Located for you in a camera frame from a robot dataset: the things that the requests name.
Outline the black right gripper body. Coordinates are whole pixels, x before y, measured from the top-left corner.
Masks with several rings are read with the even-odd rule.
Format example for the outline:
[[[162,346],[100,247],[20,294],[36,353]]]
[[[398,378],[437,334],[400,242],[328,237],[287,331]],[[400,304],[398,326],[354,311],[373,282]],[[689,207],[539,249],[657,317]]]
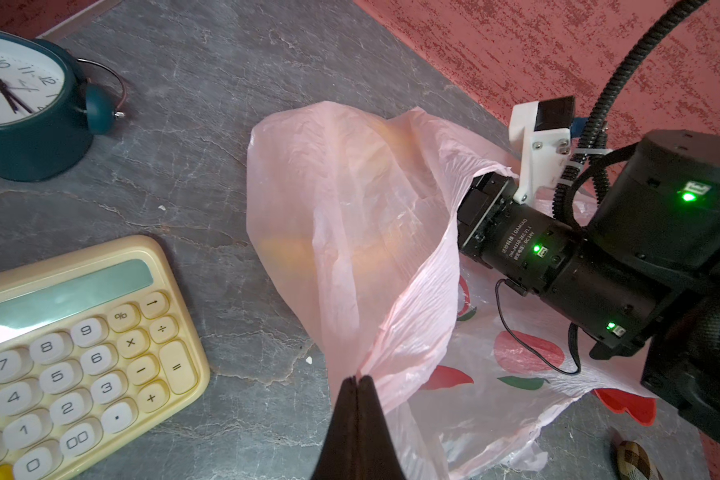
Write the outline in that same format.
[[[489,223],[512,201],[514,179],[490,172],[475,177],[457,210],[458,250],[479,258]]]

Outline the pink plastic bag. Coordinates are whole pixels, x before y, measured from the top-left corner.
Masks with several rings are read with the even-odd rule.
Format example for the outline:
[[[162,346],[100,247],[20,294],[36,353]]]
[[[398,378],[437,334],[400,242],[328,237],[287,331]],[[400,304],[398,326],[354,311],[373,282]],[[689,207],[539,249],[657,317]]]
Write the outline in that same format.
[[[392,120],[411,116],[449,212],[435,250],[402,287],[363,286],[325,267],[315,281],[272,277],[249,235],[248,155],[259,126],[287,120]],[[333,102],[268,116],[247,151],[247,232],[278,293],[322,351],[330,390],[370,376],[401,466],[411,479],[465,479],[498,464],[538,471],[541,430],[594,389],[655,398],[639,379],[646,356],[585,359],[567,350],[567,320],[457,251],[456,212],[472,178],[516,176],[501,147],[422,109],[392,119]]]

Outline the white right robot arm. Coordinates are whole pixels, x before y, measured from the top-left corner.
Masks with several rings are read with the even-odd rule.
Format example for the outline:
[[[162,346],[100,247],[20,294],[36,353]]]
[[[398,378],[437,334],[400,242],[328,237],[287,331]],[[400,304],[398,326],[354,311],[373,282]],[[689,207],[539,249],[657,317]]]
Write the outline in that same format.
[[[590,357],[647,354],[641,384],[720,444],[720,136],[654,130],[586,178],[623,171],[579,225],[514,200],[515,182],[475,178],[459,250],[593,338]]]

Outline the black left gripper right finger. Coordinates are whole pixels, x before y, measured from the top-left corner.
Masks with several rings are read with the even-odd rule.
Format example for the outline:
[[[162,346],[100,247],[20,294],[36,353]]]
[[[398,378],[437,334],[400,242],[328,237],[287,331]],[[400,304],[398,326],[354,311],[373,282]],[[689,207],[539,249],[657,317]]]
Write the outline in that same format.
[[[357,384],[356,445],[358,479],[405,479],[370,376]]]

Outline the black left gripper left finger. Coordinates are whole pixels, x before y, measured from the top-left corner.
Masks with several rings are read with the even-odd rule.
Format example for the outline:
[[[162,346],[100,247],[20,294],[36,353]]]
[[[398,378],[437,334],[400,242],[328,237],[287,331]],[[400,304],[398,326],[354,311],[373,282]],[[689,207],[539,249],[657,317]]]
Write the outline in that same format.
[[[312,480],[349,480],[356,477],[358,381],[346,378],[336,399],[331,421]]]

